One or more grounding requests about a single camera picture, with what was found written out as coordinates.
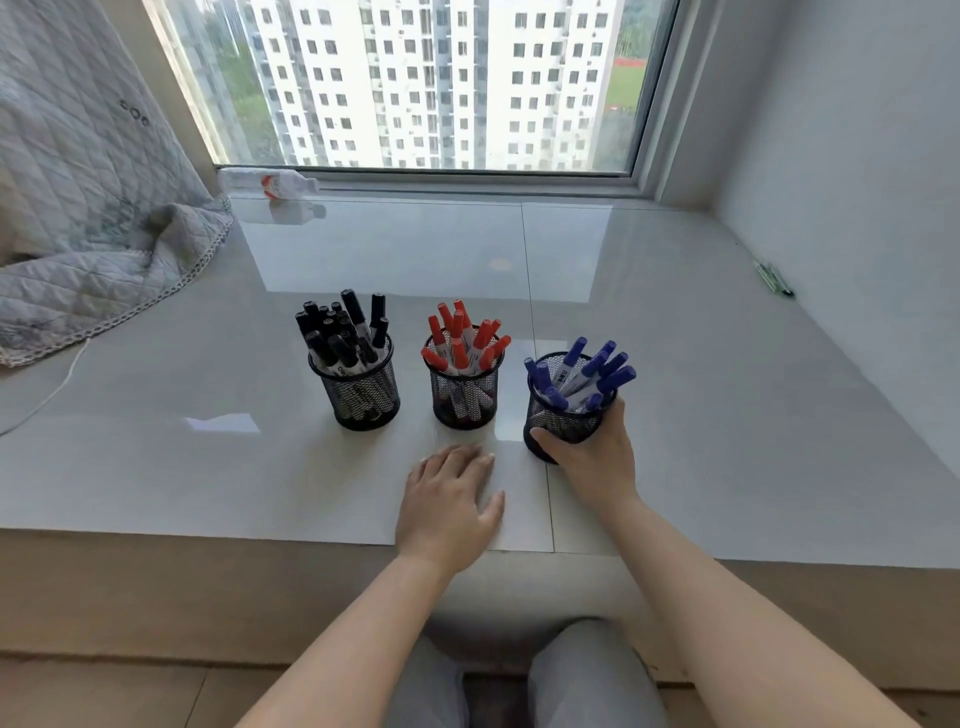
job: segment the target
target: gray blanket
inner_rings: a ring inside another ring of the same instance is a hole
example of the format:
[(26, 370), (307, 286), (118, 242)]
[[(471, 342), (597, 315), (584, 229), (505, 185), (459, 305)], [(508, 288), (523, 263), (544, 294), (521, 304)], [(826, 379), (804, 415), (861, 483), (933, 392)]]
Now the gray blanket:
[(96, 0), (0, 0), (0, 365), (178, 291), (231, 223)]

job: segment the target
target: left hand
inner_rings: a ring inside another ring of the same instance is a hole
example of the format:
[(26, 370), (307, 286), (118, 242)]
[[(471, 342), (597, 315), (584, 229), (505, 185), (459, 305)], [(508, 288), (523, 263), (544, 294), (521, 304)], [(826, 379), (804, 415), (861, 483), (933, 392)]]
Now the left hand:
[(500, 491), (479, 512), (477, 495), (493, 470), (480, 446), (452, 446), (421, 460), (407, 475), (396, 522), (401, 557), (420, 559), (450, 579), (480, 558), (503, 518)]

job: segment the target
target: gray pants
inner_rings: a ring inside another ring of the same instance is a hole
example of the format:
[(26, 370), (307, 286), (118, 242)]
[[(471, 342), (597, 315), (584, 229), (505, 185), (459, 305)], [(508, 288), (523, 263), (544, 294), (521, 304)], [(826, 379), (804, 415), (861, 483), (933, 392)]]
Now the gray pants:
[[(667, 728), (657, 686), (608, 624), (579, 621), (536, 658), (528, 681), (536, 728)], [(467, 728), (463, 673), (420, 637), (394, 690), (385, 728)]]

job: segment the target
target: black mesh pen holder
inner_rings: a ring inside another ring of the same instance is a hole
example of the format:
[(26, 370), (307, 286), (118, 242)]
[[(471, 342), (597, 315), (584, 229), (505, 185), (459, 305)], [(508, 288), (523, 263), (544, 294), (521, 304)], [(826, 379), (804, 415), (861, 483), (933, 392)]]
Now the black mesh pen holder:
[[(560, 365), (564, 363), (565, 356), (566, 352), (553, 352), (542, 356), (537, 360), (537, 363), (545, 362), (550, 368), (550, 377), (553, 378)], [(573, 366), (573, 371), (570, 372), (569, 376), (574, 376), (589, 361), (589, 356), (581, 354), (580, 360)], [(530, 401), (527, 404), (527, 420), (523, 424), (523, 442), (540, 460), (553, 465), (556, 465), (557, 461), (543, 451), (537, 441), (530, 436), (530, 430), (534, 427), (542, 427), (565, 442), (582, 443), (596, 432), (597, 427), (603, 422), (604, 414), (610, 408), (613, 400), (616, 399), (616, 390), (613, 390), (604, 397), (600, 406), (591, 412), (565, 412), (543, 400), (534, 389), (529, 376), (527, 377), (527, 387), (530, 389)]]
[(394, 376), (394, 341), (387, 334), (383, 358), (362, 374), (335, 376), (317, 371), (308, 359), (310, 369), (324, 382), (326, 395), (333, 406), (333, 416), (347, 429), (364, 432), (382, 427), (400, 411), (400, 394)]
[[(444, 337), (449, 343), (450, 334), (446, 329)], [(437, 350), (433, 337), (427, 339), (424, 346), (432, 352)], [(447, 375), (427, 364), (433, 392), (433, 414), (437, 419), (453, 429), (476, 429), (492, 420), (496, 414), (498, 372), (504, 355), (500, 354), (486, 372), (472, 376)]]

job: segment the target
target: hand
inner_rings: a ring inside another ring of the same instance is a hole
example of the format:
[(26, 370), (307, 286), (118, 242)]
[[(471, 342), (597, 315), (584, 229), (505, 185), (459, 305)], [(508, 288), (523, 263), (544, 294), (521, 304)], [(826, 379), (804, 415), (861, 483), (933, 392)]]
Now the hand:
[(601, 520), (636, 494), (634, 449), (623, 424), (623, 400), (611, 404), (597, 431), (577, 445), (565, 443), (542, 427), (530, 434), (564, 469), (573, 491)]
[(477, 494), (493, 470), (493, 454), (480, 446), (454, 446), (421, 460), (407, 475), (396, 522), (400, 556), (424, 560), (450, 579), (480, 558), (503, 518), (506, 495), (490, 499), (483, 513)]

